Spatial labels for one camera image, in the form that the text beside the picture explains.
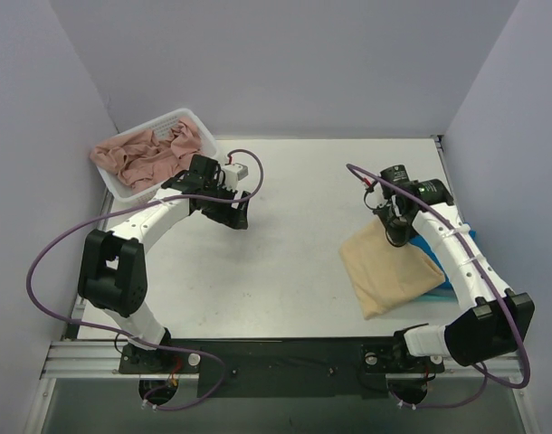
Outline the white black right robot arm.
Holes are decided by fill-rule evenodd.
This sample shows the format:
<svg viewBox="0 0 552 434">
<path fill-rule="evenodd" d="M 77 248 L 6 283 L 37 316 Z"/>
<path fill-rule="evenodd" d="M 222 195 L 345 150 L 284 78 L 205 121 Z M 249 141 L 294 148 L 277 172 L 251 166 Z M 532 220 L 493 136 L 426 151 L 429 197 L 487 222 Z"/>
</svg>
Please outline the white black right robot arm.
<svg viewBox="0 0 552 434">
<path fill-rule="evenodd" d="M 450 356 L 468 366 L 518 351 L 533 317 L 533 301 L 515 293 L 492 269 L 443 182 L 412 181 L 403 165 L 383 170 L 380 179 L 385 204 L 377 214 L 389 239 L 398 244 L 415 235 L 424 239 L 462 311 L 449 325 L 404 332 L 390 348 L 394 366 L 411 370 L 423 356 Z"/>
</svg>

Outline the yellow t shirt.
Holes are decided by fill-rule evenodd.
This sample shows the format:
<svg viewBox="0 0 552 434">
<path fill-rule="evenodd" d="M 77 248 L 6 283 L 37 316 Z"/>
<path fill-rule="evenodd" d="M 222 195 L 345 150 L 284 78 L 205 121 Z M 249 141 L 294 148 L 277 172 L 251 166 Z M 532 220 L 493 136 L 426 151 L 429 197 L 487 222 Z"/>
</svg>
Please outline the yellow t shirt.
<svg viewBox="0 0 552 434">
<path fill-rule="evenodd" d="M 344 241 L 339 255 L 365 320 L 400 307 L 445 281 L 443 271 L 420 248 L 392 246 L 379 219 Z"/>
</svg>

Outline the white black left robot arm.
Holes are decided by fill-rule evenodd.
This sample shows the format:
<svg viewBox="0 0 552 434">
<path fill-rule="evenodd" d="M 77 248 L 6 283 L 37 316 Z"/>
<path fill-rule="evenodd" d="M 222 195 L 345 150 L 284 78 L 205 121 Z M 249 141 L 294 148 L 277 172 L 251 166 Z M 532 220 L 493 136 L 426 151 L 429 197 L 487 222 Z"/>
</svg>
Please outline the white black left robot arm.
<svg viewBox="0 0 552 434">
<path fill-rule="evenodd" d="M 247 229 L 251 194 L 237 191 L 247 175 L 245 165 L 194 156 L 186 170 L 160 185 L 145 209 L 109 231 L 93 230 L 86 237 L 78 294 L 129 333 L 130 343 L 141 350 L 140 361 L 153 373 L 170 366 L 173 351 L 167 345 L 168 330 L 146 301 L 147 253 L 195 212 L 234 230 Z"/>
</svg>

